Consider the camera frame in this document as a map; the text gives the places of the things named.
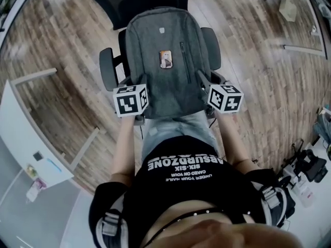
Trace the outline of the white work table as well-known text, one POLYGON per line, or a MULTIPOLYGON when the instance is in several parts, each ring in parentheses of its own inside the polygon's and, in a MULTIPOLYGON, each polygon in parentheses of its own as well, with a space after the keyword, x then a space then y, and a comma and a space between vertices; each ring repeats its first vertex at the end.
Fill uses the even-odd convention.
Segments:
POLYGON ((281 172, 281 179, 285 179, 291 200, 295 202, 294 213, 285 218, 282 229, 294 234, 304 248, 317 248, 327 246, 331 239, 331 160, 326 152, 327 143, 319 138, 305 149, 326 160, 328 173, 320 183, 309 182, 304 173, 295 174, 296 161, 289 164, 281 172), (313 205, 305 208, 293 188, 297 183, 306 183, 314 194, 313 205))

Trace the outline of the person's right forearm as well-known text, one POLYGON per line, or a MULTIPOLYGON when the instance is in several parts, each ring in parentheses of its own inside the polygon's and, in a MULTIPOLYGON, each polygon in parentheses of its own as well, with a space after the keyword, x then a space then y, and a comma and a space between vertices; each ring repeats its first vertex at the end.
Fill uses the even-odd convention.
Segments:
POLYGON ((232 115, 216 112, 215 116, 218 122, 227 162, 243 174, 258 169, 259 167, 252 162, 246 150, 232 115))

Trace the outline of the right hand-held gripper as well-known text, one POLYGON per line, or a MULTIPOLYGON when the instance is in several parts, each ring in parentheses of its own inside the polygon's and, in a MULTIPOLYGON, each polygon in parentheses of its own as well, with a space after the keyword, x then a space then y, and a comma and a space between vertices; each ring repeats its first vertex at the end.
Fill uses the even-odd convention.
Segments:
POLYGON ((234 85, 229 85, 230 81, 216 71, 211 72, 211 82, 201 71, 197 71, 200 87, 208 93, 207 104, 220 114, 233 114, 240 110, 244 93, 234 85))

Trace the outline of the pink snack packet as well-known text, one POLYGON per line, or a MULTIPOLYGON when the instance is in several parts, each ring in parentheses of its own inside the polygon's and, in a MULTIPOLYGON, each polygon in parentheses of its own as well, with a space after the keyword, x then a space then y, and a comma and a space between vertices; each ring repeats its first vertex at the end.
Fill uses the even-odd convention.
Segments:
POLYGON ((47 185, 41 179, 37 178, 26 193, 27 200, 29 202, 34 202, 39 193, 46 188, 47 185))

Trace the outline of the light blue flat item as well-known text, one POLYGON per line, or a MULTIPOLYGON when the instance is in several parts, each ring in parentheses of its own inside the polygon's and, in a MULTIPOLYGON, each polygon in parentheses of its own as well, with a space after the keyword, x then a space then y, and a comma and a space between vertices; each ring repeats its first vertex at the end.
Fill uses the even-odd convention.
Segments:
POLYGON ((51 159, 47 158, 47 162, 52 164, 60 173, 62 172, 61 168, 56 163, 54 163, 51 159))

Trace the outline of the person's legs in light jeans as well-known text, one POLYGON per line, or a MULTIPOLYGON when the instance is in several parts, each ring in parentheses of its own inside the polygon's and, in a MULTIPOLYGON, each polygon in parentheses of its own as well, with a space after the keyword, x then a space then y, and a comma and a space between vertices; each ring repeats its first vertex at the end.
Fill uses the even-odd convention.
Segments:
POLYGON ((204 111, 179 118, 147 119, 142 132, 142 160, 145 160, 161 142, 178 136, 191 136, 219 152, 217 140, 209 128, 204 111))

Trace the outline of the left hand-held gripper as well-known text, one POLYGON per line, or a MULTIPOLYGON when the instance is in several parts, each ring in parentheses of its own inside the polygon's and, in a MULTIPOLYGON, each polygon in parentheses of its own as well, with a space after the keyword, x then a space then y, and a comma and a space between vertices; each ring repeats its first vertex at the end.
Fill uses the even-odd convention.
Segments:
POLYGON ((141 84, 131 86, 131 77, 122 80, 113 89, 113 99, 118 117, 135 117, 135 125, 144 125, 144 112, 149 105, 147 93, 148 75, 141 75, 141 84))

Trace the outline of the grey fabric backpack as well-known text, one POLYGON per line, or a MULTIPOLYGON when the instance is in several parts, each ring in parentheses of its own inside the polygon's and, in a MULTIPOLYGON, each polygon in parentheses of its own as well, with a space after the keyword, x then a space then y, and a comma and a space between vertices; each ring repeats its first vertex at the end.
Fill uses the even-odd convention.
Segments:
POLYGON ((132 83, 148 75, 148 119, 182 117, 206 109, 198 70, 211 77, 200 26, 186 10, 161 7, 135 16, 126 28, 132 83))

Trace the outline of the person's torso in black shirt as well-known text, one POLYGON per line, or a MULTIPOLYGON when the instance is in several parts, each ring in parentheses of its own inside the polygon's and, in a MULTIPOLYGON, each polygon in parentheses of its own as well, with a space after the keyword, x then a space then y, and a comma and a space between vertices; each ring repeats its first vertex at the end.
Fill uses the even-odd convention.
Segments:
POLYGON ((170 207, 199 200, 212 205, 185 217, 220 212, 237 224, 249 215, 256 223, 277 226, 287 197, 274 172, 242 174, 214 148, 191 136, 161 142, 146 157, 131 186, 107 182, 96 188, 89 227, 97 248, 138 248, 170 207))

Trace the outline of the white table with thin legs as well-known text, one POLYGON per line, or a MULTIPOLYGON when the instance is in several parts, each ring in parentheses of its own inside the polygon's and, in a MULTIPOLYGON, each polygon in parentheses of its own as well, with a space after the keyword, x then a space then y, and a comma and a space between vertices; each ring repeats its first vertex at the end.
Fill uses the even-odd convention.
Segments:
POLYGON ((306 2, 308 3, 308 7, 312 14, 314 26, 316 27, 316 31, 311 32, 310 34, 313 36, 317 36, 320 39, 321 49, 318 50, 318 49, 313 49, 313 48, 305 48, 302 46, 285 45, 285 44, 283 45, 283 48, 288 51, 297 51, 297 52, 301 52, 301 53, 313 54, 313 55, 325 57, 327 59, 324 36, 323 36, 322 30, 321 30, 321 25, 320 25, 320 21, 318 18, 317 10, 314 8, 313 0, 306 0, 306 2))

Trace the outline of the cardboard box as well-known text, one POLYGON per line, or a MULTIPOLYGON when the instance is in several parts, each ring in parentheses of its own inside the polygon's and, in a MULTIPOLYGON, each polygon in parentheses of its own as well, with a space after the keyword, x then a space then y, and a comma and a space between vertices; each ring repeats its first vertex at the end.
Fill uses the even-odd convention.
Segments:
POLYGON ((295 22, 297 15, 297 7, 293 0, 281 0, 279 12, 288 22, 295 22))

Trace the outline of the white packet with red label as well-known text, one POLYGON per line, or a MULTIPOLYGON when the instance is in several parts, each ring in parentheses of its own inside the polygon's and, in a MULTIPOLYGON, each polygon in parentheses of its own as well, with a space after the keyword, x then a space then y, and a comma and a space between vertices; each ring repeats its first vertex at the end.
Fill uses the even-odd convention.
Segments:
POLYGON ((314 194, 306 183, 297 183, 293 191, 305 208, 313 205, 314 194))

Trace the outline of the white desk with grey legs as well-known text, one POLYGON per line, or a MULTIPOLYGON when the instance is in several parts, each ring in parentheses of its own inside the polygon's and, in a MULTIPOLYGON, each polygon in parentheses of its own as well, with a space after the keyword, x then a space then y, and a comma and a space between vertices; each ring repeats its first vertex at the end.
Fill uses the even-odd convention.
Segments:
POLYGON ((74 170, 100 132, 99 128, 95 128, 74 157, 74 160, 68 163, 64 155, 55 149, 38 127, 24 104, 17 86, 53 75, 56 72, 56 68, 51 68, 14 80, 7 80, 0 101, 0 138, 20 165, 22 171, 26 173, 27 166, 33 166, 38 173, 38 177, 32 179, 32 181, 34 182, 39 178, 47 185, 47 188, 74 177, 74 170), (43 155, 43 159, 40 161, 36 161, 33 157, 33 154, 37 151, 40 151, 43 155), (47 162, 47 158, 56 163, 62 172, 60 173, 52 164, 47 162))

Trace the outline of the black office chair with armrests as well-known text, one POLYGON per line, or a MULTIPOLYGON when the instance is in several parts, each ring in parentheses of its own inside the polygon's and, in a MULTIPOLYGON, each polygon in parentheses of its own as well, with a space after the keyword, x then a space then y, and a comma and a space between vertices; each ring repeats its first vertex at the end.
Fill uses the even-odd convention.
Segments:
MULTIPOLYGON (((120 54, 113 55, 111 48, 102 50, 99 54, 100 72, 103 83, 108 91, 115 89, 118 84, 116 67, 123 65, 125 78, 130 76, 126 54, 126 28, 137 15, 156 8, 174 7, 188 11, 188 0, 95 0, 110 18, 114 30, 119 31, 118 43, 120 54)), ((214 31, 211 28, 200 27, 207 47, 211 72, 221 67, 220 48, 214 31)))

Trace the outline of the person's left forearm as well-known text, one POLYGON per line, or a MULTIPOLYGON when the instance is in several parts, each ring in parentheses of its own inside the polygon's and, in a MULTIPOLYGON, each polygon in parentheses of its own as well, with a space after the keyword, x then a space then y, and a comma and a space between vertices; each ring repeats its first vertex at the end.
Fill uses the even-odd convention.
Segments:
POLYGON ((111 181, 131 186, 135 174, 134 116, 121 119, 115 155, 111 167, 111 181))

